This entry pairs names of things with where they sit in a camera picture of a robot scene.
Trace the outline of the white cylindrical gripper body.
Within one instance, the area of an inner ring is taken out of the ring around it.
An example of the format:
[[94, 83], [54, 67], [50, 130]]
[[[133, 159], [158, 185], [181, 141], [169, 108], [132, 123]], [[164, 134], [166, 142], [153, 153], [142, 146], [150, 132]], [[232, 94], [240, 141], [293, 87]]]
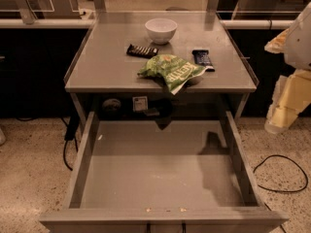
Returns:
[[277, 107], [302, 113], [311, 104], [311, 71], [295, 70], [286, 78]]

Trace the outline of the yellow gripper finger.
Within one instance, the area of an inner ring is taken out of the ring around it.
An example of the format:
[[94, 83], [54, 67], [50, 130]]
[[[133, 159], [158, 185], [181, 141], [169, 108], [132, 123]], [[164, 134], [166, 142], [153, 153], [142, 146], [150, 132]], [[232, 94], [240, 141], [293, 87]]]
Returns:
[[266, 119], [264, 129], [271, 134], [281, 134], [287, 131], [296, 119], [295, 110], [277, 107]]

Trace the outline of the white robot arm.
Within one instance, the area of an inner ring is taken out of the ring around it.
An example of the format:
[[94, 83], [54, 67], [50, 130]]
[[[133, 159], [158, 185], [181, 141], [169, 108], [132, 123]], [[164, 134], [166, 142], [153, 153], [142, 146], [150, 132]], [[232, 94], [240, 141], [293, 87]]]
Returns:
[[291, 75], [280, 76], [276, 82], [266, 115], [265, 130], [279, 134], [311, 104], [311, 3], [264, 49], [282, 53], [285, 63], [295, 68]]

